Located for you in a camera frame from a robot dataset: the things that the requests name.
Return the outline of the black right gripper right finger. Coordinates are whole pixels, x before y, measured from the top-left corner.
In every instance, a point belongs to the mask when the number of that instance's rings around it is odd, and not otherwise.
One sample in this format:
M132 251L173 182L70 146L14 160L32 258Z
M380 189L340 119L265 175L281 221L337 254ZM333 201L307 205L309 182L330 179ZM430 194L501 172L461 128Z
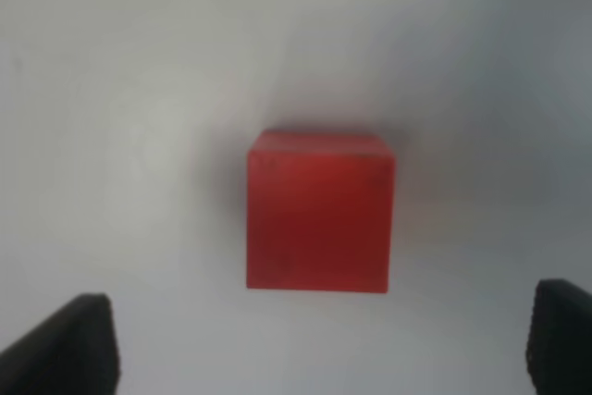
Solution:
M591 294L565 279L539 281L525 359L537 394L591 395Z

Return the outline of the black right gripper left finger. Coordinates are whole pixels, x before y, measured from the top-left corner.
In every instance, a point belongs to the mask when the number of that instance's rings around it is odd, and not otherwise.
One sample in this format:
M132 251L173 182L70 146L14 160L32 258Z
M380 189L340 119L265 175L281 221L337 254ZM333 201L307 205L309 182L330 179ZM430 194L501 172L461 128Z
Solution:
M3 394L115 394L117 333L110 299L81 294L1 351Z

